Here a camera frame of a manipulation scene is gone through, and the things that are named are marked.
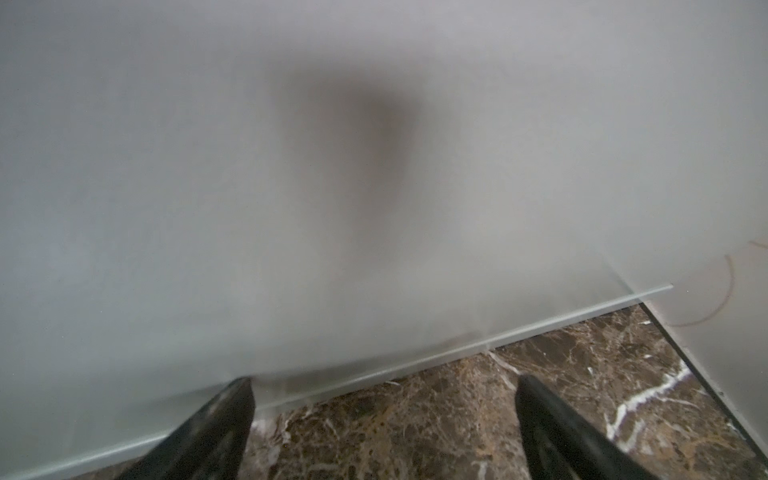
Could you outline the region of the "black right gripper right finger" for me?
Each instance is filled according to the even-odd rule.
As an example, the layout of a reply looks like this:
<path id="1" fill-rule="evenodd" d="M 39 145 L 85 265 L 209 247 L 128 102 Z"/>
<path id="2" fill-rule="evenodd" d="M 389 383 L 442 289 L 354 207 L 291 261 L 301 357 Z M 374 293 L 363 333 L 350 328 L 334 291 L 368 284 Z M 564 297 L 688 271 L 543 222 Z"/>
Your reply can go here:
<path id="1" fill-rule="evenodd" d="M 533 479 L 653 479 L 537 377 L 519 377 L 515 407 Z"/>

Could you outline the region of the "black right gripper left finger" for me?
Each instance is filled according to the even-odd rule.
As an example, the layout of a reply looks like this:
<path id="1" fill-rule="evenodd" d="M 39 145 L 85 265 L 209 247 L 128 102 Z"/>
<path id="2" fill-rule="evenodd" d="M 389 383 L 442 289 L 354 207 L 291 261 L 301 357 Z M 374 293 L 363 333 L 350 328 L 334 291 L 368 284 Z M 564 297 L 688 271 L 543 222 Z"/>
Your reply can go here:
<path id="1" fill-rule="evenodd" d="M 121 479 L 235 479 L 255 413 L 251 379 L 216 394 Z"/>

